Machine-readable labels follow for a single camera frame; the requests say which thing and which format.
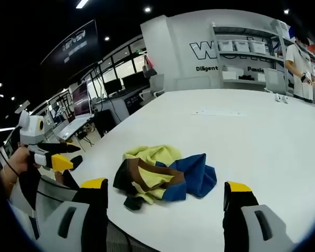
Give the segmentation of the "person's left hand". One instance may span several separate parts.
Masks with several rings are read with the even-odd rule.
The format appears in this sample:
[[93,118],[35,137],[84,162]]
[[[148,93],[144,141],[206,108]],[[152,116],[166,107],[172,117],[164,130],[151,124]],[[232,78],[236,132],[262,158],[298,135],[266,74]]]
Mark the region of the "person's left hand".
[[3,181],[8,184],[15,183],[20,173],[27,171],[29,165],[37,169],[40,168],[40,165],[30,161],[29,149],[25,146],[20,146],[3,166]]

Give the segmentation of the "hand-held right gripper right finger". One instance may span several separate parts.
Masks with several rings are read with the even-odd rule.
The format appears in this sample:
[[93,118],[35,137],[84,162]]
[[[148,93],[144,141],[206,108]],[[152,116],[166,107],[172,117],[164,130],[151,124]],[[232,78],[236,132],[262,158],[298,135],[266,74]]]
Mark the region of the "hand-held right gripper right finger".
[[267,205],[260,205],[250,187],[224,184],[224,251],[291,251],[295,244],[286,224]]

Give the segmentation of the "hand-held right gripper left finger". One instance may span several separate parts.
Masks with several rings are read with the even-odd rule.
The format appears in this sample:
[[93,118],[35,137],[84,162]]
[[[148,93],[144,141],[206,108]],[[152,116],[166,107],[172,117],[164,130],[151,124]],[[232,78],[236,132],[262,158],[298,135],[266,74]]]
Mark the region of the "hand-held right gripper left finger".
[[71,189],[51,179],[38,185],[38,246],[42,251],[106,251],[108,180]]

